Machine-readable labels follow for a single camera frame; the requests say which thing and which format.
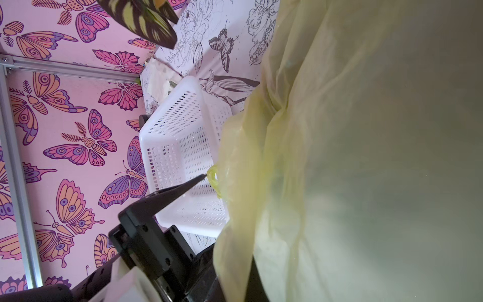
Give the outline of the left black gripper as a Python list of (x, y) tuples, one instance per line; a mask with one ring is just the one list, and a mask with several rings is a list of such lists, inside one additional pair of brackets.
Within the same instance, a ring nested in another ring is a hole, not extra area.
[[(114, 264), (138, 268), (154, 286), (162, 301), (224, 301), (213, 265), (215, 243), (195, 253), (176, 226), (166, 231), (151, 229), (153, 217), (206, 179), (200, 174), (185, 183), (158, 190), (132, 203), (118, 215), (121, 225), (97, 244), (101, 254), (110, 247), (111, 259), (72, 289), (74, 301), (91, 301), (114, 281)], [(135, 230), (130, 236), (127, 230)]]

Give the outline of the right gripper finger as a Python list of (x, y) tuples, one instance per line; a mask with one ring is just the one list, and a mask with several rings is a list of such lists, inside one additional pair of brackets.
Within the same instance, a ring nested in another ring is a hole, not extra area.
[(262, 285), (260, 275), (257, 269), (256, 261), (252, 259), (250, 268), (249, 280), (245, 294), (246, 302), (269, 302), (264, 287)]

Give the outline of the yellow-green plastic bag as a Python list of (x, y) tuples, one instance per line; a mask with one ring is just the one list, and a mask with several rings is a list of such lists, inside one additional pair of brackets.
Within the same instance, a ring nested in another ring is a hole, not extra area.
[(217, 176), (227, 301), (481, 301), (482, 2), (282, 1)]

